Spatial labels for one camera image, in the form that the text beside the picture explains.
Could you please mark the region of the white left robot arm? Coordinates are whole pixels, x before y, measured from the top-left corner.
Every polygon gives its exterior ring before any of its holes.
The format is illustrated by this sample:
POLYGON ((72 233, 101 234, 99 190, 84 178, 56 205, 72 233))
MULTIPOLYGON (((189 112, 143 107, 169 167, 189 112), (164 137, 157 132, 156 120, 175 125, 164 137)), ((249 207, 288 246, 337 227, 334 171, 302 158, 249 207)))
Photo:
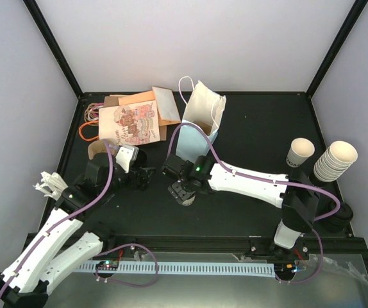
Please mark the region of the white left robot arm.
POLYGON ((63 246, 117 190, 147 189, 155 169, 146 160, 145 152, 133 146, 123 146, 115 155, 107 151, 94 155, 84 173, 58 193, 54 209, 30 244, 0 273, 0 302, 8 307, 43 307, 85 261, 111 255, 117 241, 102 223, 94 223, 69 248, 63 246))

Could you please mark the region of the brown pulp cup carrier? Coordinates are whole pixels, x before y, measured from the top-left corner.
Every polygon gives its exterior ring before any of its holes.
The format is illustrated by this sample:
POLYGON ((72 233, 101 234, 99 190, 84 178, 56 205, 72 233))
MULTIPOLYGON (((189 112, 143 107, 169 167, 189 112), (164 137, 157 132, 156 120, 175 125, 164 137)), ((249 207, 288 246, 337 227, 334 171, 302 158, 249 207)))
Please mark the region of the brown pulp cup carrier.
POLYGON ((96 140, 92 142, 87 149, 88 159, 92 160, 97 154, 107 153, 107 149, 110 150, 111 154, 114 154, 114 143, 107 139, 96 140))

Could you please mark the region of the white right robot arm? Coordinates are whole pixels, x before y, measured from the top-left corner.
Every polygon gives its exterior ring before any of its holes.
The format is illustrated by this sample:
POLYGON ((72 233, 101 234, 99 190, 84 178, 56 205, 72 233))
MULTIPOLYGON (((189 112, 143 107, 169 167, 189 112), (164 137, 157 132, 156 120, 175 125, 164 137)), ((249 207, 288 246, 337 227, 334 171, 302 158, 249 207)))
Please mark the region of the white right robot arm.
POLYGON ((281 219, 264 256, 284 259, 299 237, 310 233, 316 221, 321 189, 302 172, 260 173, 200 156, 195 162, 171 154, 162 173, 174 179, 169 192, 180 205, 190 205, 197 193, 236 193, 264 201, 281 210, 281 219))

